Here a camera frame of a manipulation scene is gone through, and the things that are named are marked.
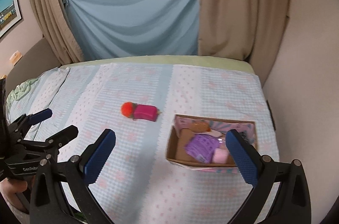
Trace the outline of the person's left hand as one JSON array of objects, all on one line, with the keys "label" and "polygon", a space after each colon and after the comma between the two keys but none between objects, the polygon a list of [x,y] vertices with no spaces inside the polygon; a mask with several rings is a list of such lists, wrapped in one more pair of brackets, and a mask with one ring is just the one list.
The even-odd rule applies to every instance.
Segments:
[{"label": "person's left hand", "polygon": [[1,193],[3,197],[19,210],[23,210],[24,206],[17,197],[17,194],[23,193],[27,188],[28,183],[24,180],[5,178],[1,181]]}]

